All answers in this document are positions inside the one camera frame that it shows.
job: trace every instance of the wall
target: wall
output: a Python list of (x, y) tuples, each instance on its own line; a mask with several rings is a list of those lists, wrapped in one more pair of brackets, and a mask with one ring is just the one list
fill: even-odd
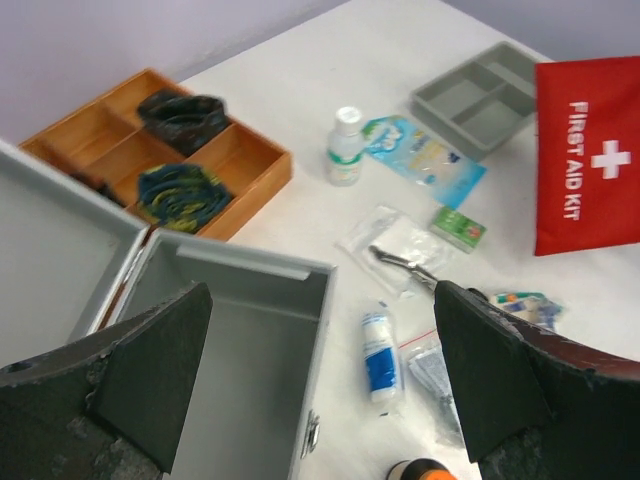
[(554, 60), (640, 54), (638, 0), (445, 0)]
[(8, 0), (0, 136), (20, 142), (154, 67), (194, 74), (344, 0)]

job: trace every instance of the open gray case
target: open gray case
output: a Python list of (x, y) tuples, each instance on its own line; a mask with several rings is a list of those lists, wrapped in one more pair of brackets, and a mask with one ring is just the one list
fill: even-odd
[(329, 265), (149, 225), (0, 141), (0, 367), (131, 318), (192, 282), (213, 310), (170, 479), (297, 477)]
[(510, 43), (498, 43), (416, 89), (411, 112), (480, 161), (532, 120), (535, 64)]

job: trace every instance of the wooden organizer tray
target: wooden organizer tray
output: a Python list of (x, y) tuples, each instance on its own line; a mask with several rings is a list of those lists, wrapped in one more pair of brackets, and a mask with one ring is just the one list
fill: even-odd
[(136, 113), (140, 102), (163, 88), (191, 94), (147, 69), (20, 146), (65, 173), (104, 179), (127, 211), (141, 218), (135, 206), (140, 173), (168, 163), (201, 165), (214, 172), (234, 198), (196, 235), (228, 240), (291, 179), (291, 154), (229, 117), (229, 127), (185, 158), (144, 130)]

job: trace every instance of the green box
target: green box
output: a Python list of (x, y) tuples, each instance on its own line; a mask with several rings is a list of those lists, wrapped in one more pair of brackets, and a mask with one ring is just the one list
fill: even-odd
[(487, 231), (483, 225), (449, 207), (440, 209), (429, 230), (465, 253), (473, 252)]

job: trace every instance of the red bag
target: red bag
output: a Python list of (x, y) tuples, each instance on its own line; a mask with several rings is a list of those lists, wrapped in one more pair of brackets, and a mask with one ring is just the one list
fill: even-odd
[(536, 66), (536, 255), (640, 242), (640, 57)]

